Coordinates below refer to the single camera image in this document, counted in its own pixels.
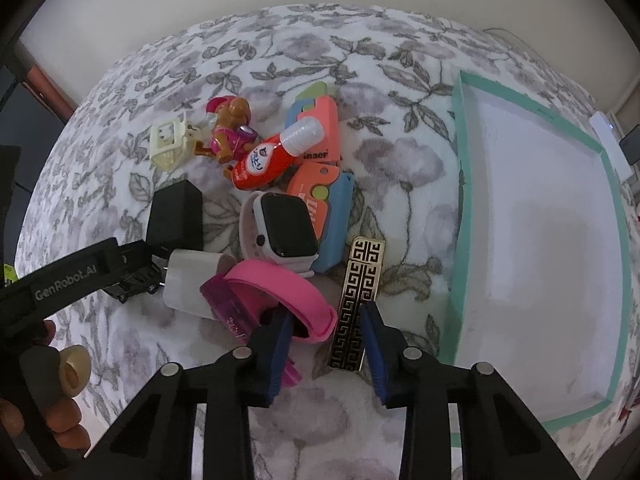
floral blanket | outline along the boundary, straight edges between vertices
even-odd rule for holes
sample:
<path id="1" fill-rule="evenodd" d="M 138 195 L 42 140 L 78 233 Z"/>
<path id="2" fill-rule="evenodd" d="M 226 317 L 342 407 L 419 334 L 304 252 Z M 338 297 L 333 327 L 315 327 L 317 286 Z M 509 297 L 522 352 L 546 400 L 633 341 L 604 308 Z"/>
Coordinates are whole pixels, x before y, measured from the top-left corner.
<path id="1" fill-rule="evenodd" d="M 424 14 L 337 4 L 271 7 L 147 44 L 104 75 L 60 135 L 24 221 L 18 274 L 107 237 L 143 238 L 154 191 L 181 178 L 204 195 L 206 250 L 239 256 L 244 194 L 206 158 L 172 174 L 155 169 L 148 128 L 177 114 L 202 122 L 211 97 L 238 94 L 250 102 L 252 126 L 268 136 L 282 129 L 295 96 L 323 80 L 335 87 L 343 167 L 356 178 L 350 240 L 386 240 L 378 296 L 383 317 L 412 345 L 437 354 L 458 222 L 450 95 L 461 68 L 528 94 L 590 131 L 595 104 L 579 85 L 503 40 Z M 630 190 L 624 185 L 621 193 L 637 276 L 640 235 Z M 333 304 L 343 273 L 338 267 L 319 278 Z M 617 416 L 638 358 L 640 287 L 633 281 L 628 358 L 615 401 L 554 435 L 583 478 L 622 425 Z M 98 292 L 57 314 L 56 323 L 56 345 L 80 343 L 92 354 L 81 398 L 106 423 L 165 362 L 206 364 L 234 346 L 220 323 L 168 309 L 161 293 L 122 306 Z M 292 357 L 305 380 L 269 410 L 251 412 L 256 477 L 396 478 L 404 410 L 380 406 L 366 368 L 330 372 L 325 355 L 326 345 L 295 345 Z M 200 414 L 197 438 L 202 427 Z M 460 478 L 460 450 L 452 456 L 452 474 Z"/>

watch face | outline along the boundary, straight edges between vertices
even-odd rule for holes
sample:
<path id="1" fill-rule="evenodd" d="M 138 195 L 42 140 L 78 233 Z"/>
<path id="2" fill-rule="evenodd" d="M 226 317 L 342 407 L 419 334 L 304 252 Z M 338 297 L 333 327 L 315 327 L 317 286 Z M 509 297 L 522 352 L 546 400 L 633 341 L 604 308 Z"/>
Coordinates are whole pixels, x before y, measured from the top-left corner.
<path id="1" fill-rule="evenodd" d="M 281 258 L 297 258 L 318 252 L 314 226 L 301 198 L 265 193 L 260 204 L 269 244 L 275 254 Z"/>

red bottle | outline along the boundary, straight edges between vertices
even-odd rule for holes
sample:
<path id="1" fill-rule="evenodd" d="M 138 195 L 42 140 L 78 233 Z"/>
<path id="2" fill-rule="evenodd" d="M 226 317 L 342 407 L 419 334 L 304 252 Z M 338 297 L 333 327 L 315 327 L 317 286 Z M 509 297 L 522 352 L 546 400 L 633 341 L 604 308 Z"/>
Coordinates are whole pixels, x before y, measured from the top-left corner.
<path id="1" fill-rule="evenodd" d="M 280 134 L 258 144 L 231 170 L 238 189 L 255 189 L 284 173 L 294 160 L 324 139 L 322 124 L 304 117 Z"/>

orange toy figure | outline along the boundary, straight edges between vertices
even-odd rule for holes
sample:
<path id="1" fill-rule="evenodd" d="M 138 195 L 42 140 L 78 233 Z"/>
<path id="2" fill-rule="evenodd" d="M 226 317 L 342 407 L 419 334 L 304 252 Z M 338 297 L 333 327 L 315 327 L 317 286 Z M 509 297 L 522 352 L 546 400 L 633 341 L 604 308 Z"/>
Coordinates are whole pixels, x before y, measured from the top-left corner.
<path id="1" fill-rule="evenodd" d="M 246 99 L 228 95 L 213 98 L 207 104 L 207 113 L 218 114 L 211 132 L 211 147 L 196 142 L 193 153 L 215 158 L 220 164 L 232 159 L 240 160 L 255 146 L 257 134 L 247 125 L 251 120 L 251 110 Z"/>

silver screw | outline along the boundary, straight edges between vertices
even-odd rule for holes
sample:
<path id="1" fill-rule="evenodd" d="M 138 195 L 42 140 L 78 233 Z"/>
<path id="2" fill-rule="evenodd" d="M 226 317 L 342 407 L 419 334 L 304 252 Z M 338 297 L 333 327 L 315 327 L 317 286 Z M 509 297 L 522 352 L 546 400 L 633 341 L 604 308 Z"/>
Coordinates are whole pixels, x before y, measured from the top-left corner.
<path id="1" fill-rule="evenodd" d="M 476 370 L 482 375 L 491 375 L 494 373 L 494 366 L 491 363 L 482 361 L 476 365 Z"/>
<path id="2" fill-rule="evenodd" d="M 248 346 L 239 346 L 233 351 L 233 356 L 236 359 L 247 359 L 251 357 L 251 354 L 251 349 Z"/>
<path id="3" fill-rule="evenodd" d="M 409 346 L 404 349 L 402 355 L 407 359 L 411 359 L 411 361 L 415 361 L 416 359 L 420 359 L 420 357 L 422 357 L 422 350 L 416 348 L 415 346 Z"/>
<path id="4" fill-rule="evenodd" d="M 160 373 L 165 377 L 171 377 L 180 371 L 180 365 L 177 363 L 167 363 L 160 368 Z"/>

